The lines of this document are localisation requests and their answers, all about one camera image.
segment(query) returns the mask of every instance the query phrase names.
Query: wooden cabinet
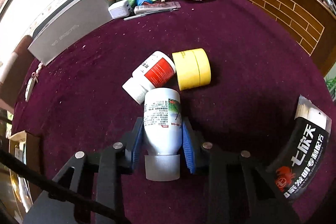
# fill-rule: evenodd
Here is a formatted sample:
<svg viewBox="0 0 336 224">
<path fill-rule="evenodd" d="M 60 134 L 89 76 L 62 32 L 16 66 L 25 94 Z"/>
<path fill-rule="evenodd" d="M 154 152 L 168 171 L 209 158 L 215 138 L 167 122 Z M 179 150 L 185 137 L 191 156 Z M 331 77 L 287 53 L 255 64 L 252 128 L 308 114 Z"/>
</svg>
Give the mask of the wooden cabinet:
<svg viewBox="0 0 336 224">
<path fill-rule="evenodd" d="M 326 75 L 336 61 L 336 17 L 320 0 L 248 0 L 281 24 Z"/>
</svg>

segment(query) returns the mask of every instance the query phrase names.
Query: white medicine bottle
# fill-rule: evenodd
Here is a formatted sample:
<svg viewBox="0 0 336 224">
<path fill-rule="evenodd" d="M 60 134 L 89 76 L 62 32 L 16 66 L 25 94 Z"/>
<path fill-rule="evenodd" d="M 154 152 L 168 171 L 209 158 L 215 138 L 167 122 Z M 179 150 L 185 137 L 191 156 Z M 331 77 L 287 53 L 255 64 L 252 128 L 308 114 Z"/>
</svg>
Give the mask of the white medicine bottle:
<svg viewBox="0 0 336 224">
<path fill-rule="evenodd" d="M 164 53 L 156 51 L 133 71 L 123 89 L 138 104 L 142 104 L 148 91 L 162 87 L 175 72 L 173 61 Z"/>
<path fill-rule="evenodd" d="M 170 181 L 180 177 L 182 124 L 180 95 L 158 88 L 146 93 L 143 125 L 148 155 L 145 155 L 146 178 Z"/>
</svg>

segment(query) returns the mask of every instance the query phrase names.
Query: masking tape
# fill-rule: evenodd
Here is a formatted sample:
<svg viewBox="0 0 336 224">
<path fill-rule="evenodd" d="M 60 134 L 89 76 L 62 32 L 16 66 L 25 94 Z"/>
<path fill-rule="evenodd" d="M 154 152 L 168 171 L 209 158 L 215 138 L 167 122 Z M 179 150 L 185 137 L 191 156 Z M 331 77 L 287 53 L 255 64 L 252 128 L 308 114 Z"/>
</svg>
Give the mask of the masking tape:
<svg viewBox="0 0 336 224">
<path fill-rule="evenodd" d="M 208 57 L 202 48 L 174 52 L 177 81 L 180 90 L 207 85 L 211 80 Z"/>
</svg>

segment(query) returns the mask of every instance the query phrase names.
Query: black cable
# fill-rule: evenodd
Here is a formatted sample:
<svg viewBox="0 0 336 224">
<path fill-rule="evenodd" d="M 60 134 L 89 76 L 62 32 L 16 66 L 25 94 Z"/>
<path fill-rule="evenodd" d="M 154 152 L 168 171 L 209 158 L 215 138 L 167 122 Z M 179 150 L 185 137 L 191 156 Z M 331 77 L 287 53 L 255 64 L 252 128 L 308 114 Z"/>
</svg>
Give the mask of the black cable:
<svg viewBox="0 0 336 224">
<path fill-rule="evenodd" d="M 6 123 L 9 123 L 9 124 L 12 124 L 12 121 L 6 117 L 2 117 L 0 116 L 0 121 L 3 121 L 3 122 L 6 122 Z"/>
<path fill-rule="evenodd" d="M 113 219 L 119 224 L 131 224 L 131 222 L 125 216 L 117 214 L 117 212 L 113 209 L 94 200 L 84 198 L 80 194 L 60 186 L 57 182 L 49 180 L 37 172 L 34 172 L 21 161 L 16 159 L 13 155 L 4 151 L 1 147 L 2 141 L 0 140 L 0 162 L 13 170 L 19 176 L 24 177 L 29 182 L 40 187 L 42 190 L 47 191 L 54 196 L 61 196 L 66 201 L 82 206 L 84 209 L 90 210 L 94 213 L 98 213 L 102 216 Z"/>
</svg>

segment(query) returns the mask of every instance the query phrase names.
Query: green plant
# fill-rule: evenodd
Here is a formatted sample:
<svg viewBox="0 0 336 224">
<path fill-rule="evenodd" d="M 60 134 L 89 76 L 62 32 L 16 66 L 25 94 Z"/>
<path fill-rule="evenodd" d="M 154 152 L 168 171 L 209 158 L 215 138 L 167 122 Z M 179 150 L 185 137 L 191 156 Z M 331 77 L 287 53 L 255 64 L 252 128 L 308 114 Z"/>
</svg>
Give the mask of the green plant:
<svg viewBox="0 0 336 224">
<path fill-rule="evenodd" d="M 335 100 L 336 98 L 336 77 L 332 79 L 326 79 L 325 84 L 327 85 L 328 91 L 330 92 L 331 98 Z"/>
</svg>

